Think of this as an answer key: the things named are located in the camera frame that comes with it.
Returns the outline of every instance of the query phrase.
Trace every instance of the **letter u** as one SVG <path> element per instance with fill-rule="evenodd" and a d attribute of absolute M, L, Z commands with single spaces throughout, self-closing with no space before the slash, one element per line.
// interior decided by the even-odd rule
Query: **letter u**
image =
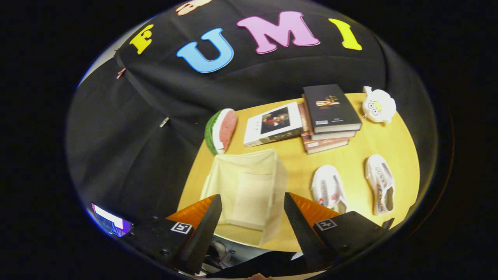
<path fill-rule="evenodd" d="M 225 67 L 234 57 L 234 49 L 223 38 L 222 31 L 221 28 L 215 28 L 201 36 L 202 40 L 209 40 L 218 49 L 220 56 L 217 59 L 207 60 L 197 49 L 197 42 L 186 44 L 176 53 L 176 56 L 183 57 L 194 70 L 200 73 L 214 72 Z"/>

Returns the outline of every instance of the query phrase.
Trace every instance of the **book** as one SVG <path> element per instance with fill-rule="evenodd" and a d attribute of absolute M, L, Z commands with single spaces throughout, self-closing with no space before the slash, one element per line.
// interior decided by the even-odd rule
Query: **book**
<path fill-rule="evenodd" d="M 303 140 L 304 149 L 308 154 L 315 152 L 333 149 L 349 144 L 349 138 L 339 138 L 339 139 L 325 139 L 319 141 L 311 140 L 309 133 L 302 133 L 301 138 Z"/>
<path fill-rule="evenodd" d="M 299 103 L 297 106 L 303 122 L 303 133 L 301 133 L 301 139 L 303 140 L 304 149 L 308 154 L 344 146 L 349 143 L 349 138 L 325 139 L 318 141 L 312 140 L 311 135 L 309 134 L 308 121 L 306 120 L 306 105 L 304 103 Z"/>
<path fill-rule="evenodd" d="M 257 146 L 299 136 L 301 133 L 303 122 L 295 101 L 249 118 L 244 145 Z"/>
<path fill-rule="evenodd" d="M 304 87 L 313 133 L 358 131 L 362 121 L 338 85 Z"/>
<path fill-rule="evenodd" d="M 356 131 L 341 131 L 341 132 L 334 132 L 334 133 L 320 133 L 320 134 L 314 134 L 310 135 L 311 140 L 313 141 L 318 141 L 318 140 L 324 140 L 324 139 L 338 139 L 338 138 L 351 138 L 356 135 Z"/>

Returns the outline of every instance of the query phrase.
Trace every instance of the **beige fabric bin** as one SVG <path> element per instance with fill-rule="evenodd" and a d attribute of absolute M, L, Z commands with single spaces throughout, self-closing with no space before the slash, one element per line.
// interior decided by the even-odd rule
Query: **beige fabric bin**
<path fill-rule="evenodd" d="M 249 246 L 275 237 L 287 180 L 275 149 L 216 155 L 200 197 L 221 195 L 223 210 L 215 234 Z"/>

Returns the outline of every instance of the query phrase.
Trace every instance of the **watermelon toy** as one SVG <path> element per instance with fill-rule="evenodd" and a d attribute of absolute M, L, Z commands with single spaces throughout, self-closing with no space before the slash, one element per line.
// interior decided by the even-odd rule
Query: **watermelon toy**
<path fill-rule="evenodd" d="M 204 139 L 213 155 L 224 154 L 227 151 L 237 120 L 237 114 L 233 109 L 223 109 L 209 119 L 204 130 Z"/>

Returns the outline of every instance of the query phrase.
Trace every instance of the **letter m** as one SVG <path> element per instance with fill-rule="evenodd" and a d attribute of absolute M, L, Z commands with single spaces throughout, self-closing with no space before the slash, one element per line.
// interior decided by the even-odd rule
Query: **letter m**
<path fill-rule="evenodd" d="M 298 11 L 283 11 L 278 15 L 278 25 L 268 22 L 259 16 L 251 16 L 237 22 L 237 26 L 245 27 L 254 37 L 259 54 L 269 53 L 277 49 L 276 44 L 269 42 L 272 38 L 284 47 L 289 46 L 290 33 L 294 35 L 292 43 L 296 46 L 314 46 L 320 41 L 313 36 L 303 21 L 303 14 Z"/>

